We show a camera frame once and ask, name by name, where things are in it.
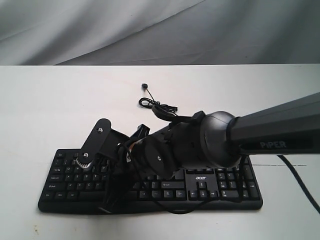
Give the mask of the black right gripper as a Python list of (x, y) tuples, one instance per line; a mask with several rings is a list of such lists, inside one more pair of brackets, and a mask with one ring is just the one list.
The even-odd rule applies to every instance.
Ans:
[(131, 136), (111, 129), (104, 138), (97, 155), (109, 161), (107, 165), (110, 173), (102, 176), (104, 193), (98, 207), (102, 212), (115, 213), (119, 201), (133, 186), (133, 180), (140, 180), (144, 175), (141, 170), (142, 164), (133, 156), (132, 149), (134, 143), (146, 137), (149, 131), (149, 127), (141, 124)]

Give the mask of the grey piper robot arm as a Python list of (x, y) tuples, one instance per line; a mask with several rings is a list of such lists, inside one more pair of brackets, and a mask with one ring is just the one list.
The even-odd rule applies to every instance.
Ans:
[[(259, 198), (249, 176), (246, 159), (250, 155), (277, 155), (289, 168), (307, 199), (319, 205), (287, 155), (320, 152), (320, 95), (318, 93), (277, 105), (250, 115), (235, 117), (225, 111), (193, 116), (177, 116), (153, 106), (153, 113), (168, 126), (150, 133), (140, 125), (132, 136), (110, 130), (99, 154), (109, 160), (102, 209), (114, 213), (135, 183), (142, 184), (142, 199), (158, 208), (187, 214), (202, 206), (226, 203), (252, 205)], [(180, 170), (238, 167), (229, 190), (204, 187), (162, 187), (144, 184), (150, 175), (171, 179)]]

